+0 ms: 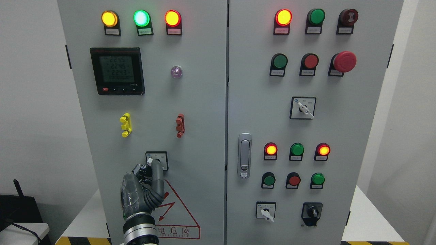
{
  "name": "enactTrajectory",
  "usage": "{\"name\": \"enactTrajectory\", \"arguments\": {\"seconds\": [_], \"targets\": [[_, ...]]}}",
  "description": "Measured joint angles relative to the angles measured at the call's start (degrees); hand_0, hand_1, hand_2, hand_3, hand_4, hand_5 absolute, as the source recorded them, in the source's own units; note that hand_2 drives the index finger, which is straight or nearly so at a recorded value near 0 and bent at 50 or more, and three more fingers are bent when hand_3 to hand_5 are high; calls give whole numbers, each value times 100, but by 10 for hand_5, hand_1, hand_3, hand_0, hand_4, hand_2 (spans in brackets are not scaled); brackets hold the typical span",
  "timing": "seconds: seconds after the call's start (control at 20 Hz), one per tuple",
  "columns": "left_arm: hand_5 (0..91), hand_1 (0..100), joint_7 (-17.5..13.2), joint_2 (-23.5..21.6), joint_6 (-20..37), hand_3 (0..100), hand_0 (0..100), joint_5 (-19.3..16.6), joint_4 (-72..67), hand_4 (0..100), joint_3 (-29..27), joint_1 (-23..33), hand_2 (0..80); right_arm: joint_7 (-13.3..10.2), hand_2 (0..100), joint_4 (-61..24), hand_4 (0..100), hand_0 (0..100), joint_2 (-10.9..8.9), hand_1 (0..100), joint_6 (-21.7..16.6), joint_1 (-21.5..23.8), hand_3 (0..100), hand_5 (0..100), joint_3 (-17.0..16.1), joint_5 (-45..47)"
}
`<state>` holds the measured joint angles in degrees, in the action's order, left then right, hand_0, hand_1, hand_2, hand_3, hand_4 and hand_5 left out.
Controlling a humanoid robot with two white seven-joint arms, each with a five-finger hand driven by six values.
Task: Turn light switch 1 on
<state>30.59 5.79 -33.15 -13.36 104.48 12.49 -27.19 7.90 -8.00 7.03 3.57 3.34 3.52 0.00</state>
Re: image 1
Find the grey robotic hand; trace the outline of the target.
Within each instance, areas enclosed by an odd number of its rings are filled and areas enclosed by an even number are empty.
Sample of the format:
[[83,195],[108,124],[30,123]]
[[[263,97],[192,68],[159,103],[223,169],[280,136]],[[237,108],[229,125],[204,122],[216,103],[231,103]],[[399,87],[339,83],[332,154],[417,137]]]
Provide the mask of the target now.
[[121,205],[124,220],[137,213],[152,213],[165,198],[162,164],[150,158],[126,173],[121,183]]

